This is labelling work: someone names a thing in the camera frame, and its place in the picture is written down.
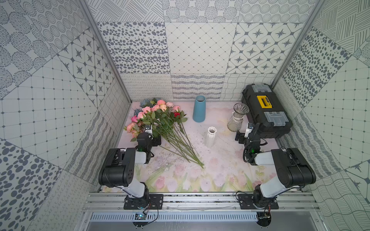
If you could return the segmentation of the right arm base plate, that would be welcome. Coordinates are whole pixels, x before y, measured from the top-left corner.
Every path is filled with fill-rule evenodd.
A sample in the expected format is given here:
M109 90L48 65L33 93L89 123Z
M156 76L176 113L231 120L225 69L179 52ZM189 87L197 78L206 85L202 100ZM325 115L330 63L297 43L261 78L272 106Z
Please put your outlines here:
M236 199L241 209L279 209L276 198L265 198L251 193L238 192Z

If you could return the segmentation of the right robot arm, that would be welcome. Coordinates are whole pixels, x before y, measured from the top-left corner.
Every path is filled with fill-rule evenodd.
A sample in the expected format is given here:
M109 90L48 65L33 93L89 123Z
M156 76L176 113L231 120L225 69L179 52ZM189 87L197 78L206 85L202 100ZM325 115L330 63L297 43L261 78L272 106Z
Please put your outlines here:
M266 183L259 184L253 191L253 204L256 208L267 208L280 194L291 189L301 189L316 182L316 174L308 161L297 148L280 148L261 151L262 136L259 123L249 123L245 133L236 132L235 140L244 144L243 161L252 166L274 166L276 176Z

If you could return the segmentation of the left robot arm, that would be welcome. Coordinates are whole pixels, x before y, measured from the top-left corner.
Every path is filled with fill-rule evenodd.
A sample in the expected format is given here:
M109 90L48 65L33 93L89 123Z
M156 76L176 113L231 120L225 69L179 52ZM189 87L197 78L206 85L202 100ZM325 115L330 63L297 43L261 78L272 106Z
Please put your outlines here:
M160 142L154 138L151 125L144 126L144 132L138 135L137 142L135 148L109 149L99 171L98 182L102 186L123 190L129 203L144 208L150 203L149 189L134 177L135 166L148 164L154 157L152 147Z

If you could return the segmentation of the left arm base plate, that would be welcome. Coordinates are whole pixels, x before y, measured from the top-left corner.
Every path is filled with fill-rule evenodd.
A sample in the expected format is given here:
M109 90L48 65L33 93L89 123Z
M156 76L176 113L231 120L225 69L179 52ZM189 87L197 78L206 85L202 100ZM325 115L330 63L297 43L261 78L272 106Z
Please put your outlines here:
M141 198L131 198L126 196L124 200L124 210L135 210L135 209L158 209L161 210L163 206L164 195L163 194L145 194Z

